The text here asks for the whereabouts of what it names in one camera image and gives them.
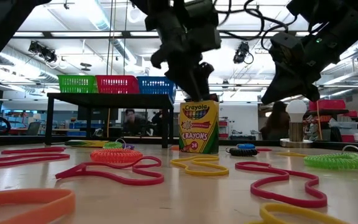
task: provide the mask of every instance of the green basket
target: green basket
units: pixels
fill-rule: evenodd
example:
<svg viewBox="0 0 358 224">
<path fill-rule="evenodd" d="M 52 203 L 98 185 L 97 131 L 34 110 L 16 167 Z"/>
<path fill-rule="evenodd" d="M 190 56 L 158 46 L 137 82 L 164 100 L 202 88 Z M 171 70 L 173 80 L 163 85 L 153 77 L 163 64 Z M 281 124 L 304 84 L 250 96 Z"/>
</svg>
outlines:
<svg viewBox="0 0 358 224">
<path fill-rule="evenodd" d="M 97 93 L 96 77 L 93 75 L 58 75 L 61 93 Z"/>
</svg>

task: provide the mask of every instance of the crayon box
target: crayon box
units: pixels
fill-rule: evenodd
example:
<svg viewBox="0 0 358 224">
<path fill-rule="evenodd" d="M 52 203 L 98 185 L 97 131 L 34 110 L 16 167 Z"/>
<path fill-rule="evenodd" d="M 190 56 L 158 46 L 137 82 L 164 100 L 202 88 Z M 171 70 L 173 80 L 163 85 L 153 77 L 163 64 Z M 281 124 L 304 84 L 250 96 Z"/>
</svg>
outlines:
<svg viewBox="0 0 358 224">
<path fill-rule="evenodd" d="M 219 103 L 213 100 L 180 104 L 179 148 L 182 152 L 217 154 Z"/>
</svg>

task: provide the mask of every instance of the white light bulb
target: white light bulb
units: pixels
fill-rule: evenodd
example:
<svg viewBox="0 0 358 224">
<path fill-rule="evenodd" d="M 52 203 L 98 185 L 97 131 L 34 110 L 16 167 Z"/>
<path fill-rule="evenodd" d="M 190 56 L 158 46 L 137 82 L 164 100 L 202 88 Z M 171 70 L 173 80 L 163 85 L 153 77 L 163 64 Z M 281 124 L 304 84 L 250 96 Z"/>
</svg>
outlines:
<svg viewBox="0 0 358 224">
<path fill-rule="evenodd" d="M 306 103 L 301 100 L 293 100 L 287 105 L 287 113 L 290 115 L 292 123 L 301 123 L 303 115 L 307 110 Z"/>
</svg>

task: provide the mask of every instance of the person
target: person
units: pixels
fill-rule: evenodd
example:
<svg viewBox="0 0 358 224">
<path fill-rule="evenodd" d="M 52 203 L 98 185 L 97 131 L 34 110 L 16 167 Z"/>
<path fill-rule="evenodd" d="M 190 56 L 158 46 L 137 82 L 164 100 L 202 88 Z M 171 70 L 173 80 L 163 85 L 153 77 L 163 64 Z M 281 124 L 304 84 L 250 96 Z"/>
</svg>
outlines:
<svg viewBox="0 0 358 224">
<path fill-rule="evenodd" d="M 159 110 L 152 118 L 152 123 L 155 124 L 155 135 L 162 135 L 162 110 Z"/>
<path fill-rule="evenodd" d="M 135 114 L 134 109 L 125 110 L 124 132 L 145 135 L 147 123 L 147 119 L 140 114 Z"/>
<path fill-rule="evenodd" d="M 288 138 L 290 116 L 285 111 L 286 107 L 286 104 L 282 101 L 274 103 L 272 114 L 268 117 L 265 126 L 260 130 L 263 140 Z"/>
</svg>

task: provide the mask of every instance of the black spiral hair tie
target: black spiral hair tie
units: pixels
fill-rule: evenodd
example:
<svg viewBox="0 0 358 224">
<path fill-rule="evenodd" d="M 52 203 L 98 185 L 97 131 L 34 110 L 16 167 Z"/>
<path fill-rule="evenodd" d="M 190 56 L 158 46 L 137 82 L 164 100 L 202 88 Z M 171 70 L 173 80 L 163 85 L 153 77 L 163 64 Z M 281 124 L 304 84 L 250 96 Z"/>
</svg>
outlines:
<svg viewBox="0 0 358 224">
<path fill-rule="evenodd" d="M 226 152 L 230 153 L 232 156 L 256 156 L 258 154 L 258 150 L 256 149 L 237 149 L 237 148 L 230 148 Z"/>
</svg>

